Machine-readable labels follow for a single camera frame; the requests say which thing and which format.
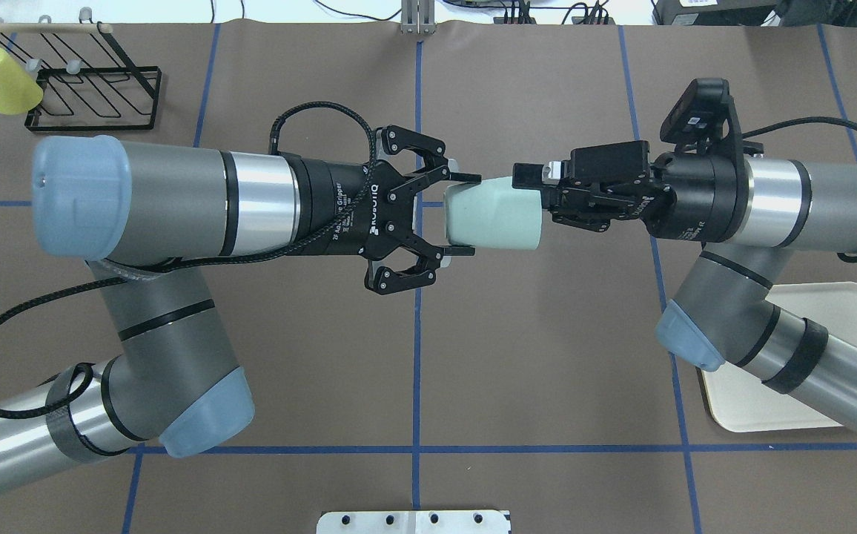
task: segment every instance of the light blue joint cap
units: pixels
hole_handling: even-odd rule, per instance
[[[229,372],[158,436],[165,451],[185,458],[221,445],[254,419],[254,400],[242,367]]]
[[[36,240],[53,256],[102,260],[131,204],[129,156],[114,136],[47,136],[33,153]]]
[[[724,364],[724,358],[709,338],[674,300],[666,304],[666,311],[656,325],[656,339],[669,352],[703,371],[717,371]]]

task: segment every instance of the white plate with holes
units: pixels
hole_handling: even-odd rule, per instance
[[[510,534],[504,510],[328,512],[317,534]]]
[[[857,347],[857,283],[775,285],[768,301],[825,325],[831,334]],[[797,399],[771,391],[734,365],[702,375],[712,418],[730,432],[841,425]]]

